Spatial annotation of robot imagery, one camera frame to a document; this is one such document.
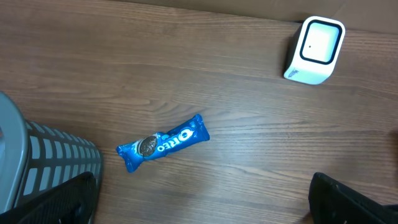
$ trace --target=oreo package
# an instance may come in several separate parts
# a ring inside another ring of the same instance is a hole
[[[200,114],[171,129],[167,133],[155,133],[144,139],[116,148],[129,172],[134,172],[144,161],[165,157],[167,154],[185,149],[202,141],[209,141],[210,135]]]

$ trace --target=wood grain surface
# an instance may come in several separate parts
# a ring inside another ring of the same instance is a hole
[[[311,223],[324,172],[398,202],[398,36],[348,30],[324,84],[282,77],[300,24],[97,0],[1,0],[0,89],[104,154],[96,223]],[[211,140],[127,173],[118,144],[201,113]]]

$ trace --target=black object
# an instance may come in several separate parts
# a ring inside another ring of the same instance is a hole
[[[320,172],[312,178],[308,199],[314,224],[398,223],[398,205],[380,205]]]
[[[99,189],[91,172],[84,172],[35,199],[0,215],[0,223],[88,223]]]

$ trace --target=oreo logo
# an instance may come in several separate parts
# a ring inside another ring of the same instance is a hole
[[[163,143],[161,146],[157,146],[157,150],[159,152],[163,152],[165,149],[171,149],[179,144],[185,142],[190,139],[193,135],[193,131],[191,129],[184,129],[178,135],[172,136],[170,140]]]

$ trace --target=white device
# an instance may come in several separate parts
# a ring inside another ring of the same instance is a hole
[[[321,84],[335,68],[345,33],[339,21],[319,16],[306,19],[290,43],[284,77],[311,85]]]

